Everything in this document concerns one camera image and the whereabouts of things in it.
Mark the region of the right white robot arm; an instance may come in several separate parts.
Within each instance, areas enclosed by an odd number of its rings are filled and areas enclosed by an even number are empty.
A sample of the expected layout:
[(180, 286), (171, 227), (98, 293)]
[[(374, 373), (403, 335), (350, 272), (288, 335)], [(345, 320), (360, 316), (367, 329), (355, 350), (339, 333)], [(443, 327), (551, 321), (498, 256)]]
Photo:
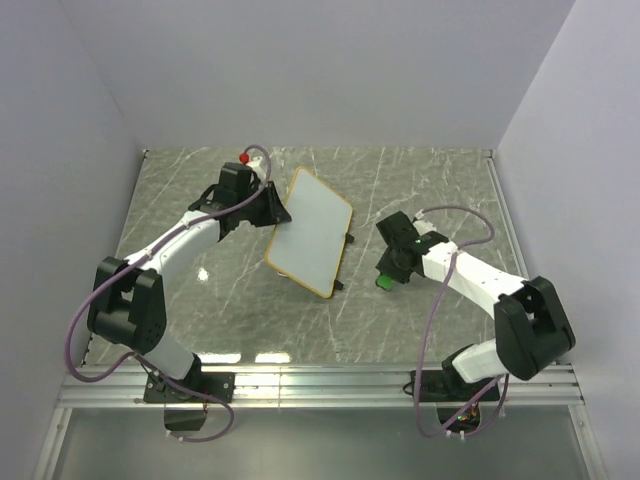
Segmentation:
[(494, 320), (495, 337), (468, 346), (442, 362), (444, 393), (466, 398), (477, 382), (510, 374), (536, 376), (575, 347), (576, 338), (554, 285), (500, 271), (432, 231), (392, 240), (376, 265), (376, 284), (388, 290), (413, 274), (437, 281), (467, 298)]

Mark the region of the white board with orange frame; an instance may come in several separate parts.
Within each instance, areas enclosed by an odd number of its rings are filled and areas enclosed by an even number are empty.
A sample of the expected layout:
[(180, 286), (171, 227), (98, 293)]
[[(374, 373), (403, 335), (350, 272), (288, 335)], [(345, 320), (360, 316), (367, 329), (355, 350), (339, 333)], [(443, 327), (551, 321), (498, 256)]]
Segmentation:
[(285, 208), (291, 220), (273, 230), (265, 262), (321, 298), (337, 289), (352, 205), (305, 167), (296, 169)]

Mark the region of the green whiteboard eraser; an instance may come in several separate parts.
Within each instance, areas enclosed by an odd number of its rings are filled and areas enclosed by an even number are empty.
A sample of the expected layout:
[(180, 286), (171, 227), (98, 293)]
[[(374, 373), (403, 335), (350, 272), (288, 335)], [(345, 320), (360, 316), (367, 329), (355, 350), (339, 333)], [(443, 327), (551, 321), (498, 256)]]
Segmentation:
[(380, 274), (375, 281), (375, 284), (377, 287), (385, 290), (385, 291), (390, 291), (393, 285), (393, 279), (385, 274)]

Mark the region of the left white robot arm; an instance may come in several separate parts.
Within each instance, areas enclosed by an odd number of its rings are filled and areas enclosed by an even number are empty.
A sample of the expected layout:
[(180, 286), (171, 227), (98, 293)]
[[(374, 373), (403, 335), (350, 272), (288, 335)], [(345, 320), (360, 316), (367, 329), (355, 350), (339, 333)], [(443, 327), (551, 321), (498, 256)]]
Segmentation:
[(128, 347), (129, 356), (137, 356), (168, 378), (166, 388), (178, 401), (196, 399), (202, 390), (202, 362), (168, 331), (165, 287), (240, 223), (260, 228), (290, 220), (272, 181), (254, 176), (219, 181), (148, 247), (125, 259), (101, 261), (86, 303), (89, 331)]

